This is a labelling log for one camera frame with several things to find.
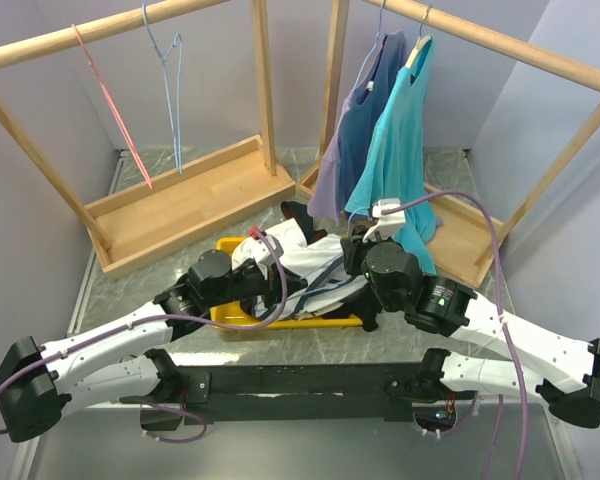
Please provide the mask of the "white navy-trimmed tank top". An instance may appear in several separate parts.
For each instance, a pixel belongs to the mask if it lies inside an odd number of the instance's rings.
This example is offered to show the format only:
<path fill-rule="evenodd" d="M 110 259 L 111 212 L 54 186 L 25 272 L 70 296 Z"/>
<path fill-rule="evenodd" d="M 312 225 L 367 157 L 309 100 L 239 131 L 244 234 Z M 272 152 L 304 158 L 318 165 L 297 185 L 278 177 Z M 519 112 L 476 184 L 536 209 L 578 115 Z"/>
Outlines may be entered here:
<path fill-rule="evenodd" d="M 301 320 L 319 317 L 364 291 L 366 280 L 349 276 L 343 265 L 340 237 L 328 234 L 308 245 L 295 220 L 290 219 L 265 230 L 276 239 L 279 260 L 286 273 L 307 282 L 303 289 L 290 286 L 281 319 Z"/>

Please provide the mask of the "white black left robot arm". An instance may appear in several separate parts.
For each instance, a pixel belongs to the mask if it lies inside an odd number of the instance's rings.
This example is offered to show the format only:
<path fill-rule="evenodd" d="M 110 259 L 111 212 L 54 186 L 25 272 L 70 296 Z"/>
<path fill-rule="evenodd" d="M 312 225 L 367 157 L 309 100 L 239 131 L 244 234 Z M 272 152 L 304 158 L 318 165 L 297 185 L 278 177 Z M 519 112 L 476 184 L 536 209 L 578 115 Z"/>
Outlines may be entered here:
<path fill-rule="evenodd" d="M 187 273 L 131 313 L 83 334 L 39 345 L 11 345 L 0 364 L 0 435 L 21 443 L 63 417 L 107 400 L 161 409 L 180 400 L 187 380 L 164 345 L 210 324 L 212 308 L 260 297 L 278 320 L 292 275 L 277 257 L 233 266 L 228 253 L 204 252 Z"/>

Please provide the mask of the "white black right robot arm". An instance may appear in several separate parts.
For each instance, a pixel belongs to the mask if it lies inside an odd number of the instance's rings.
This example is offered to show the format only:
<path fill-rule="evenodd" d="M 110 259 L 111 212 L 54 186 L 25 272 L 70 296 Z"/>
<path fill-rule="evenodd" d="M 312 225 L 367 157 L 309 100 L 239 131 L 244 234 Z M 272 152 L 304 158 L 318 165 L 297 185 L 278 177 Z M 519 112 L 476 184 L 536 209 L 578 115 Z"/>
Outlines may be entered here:
<path fill-rule="evenodd" d="M 425 397 L 447 391 L 520 395 L 571 425 L 600 426 L 600 338 L 572 339 L 500 311 L 455 280 L 423 273 L 417 258 L 391 239 L 357 234 L 340 244 L 345 272 L 363 278 L 382 309 L 401 313 L 420 331 L 497 354 L 495 360 L 441 349 L 426 354 L 417 376 Z"/>

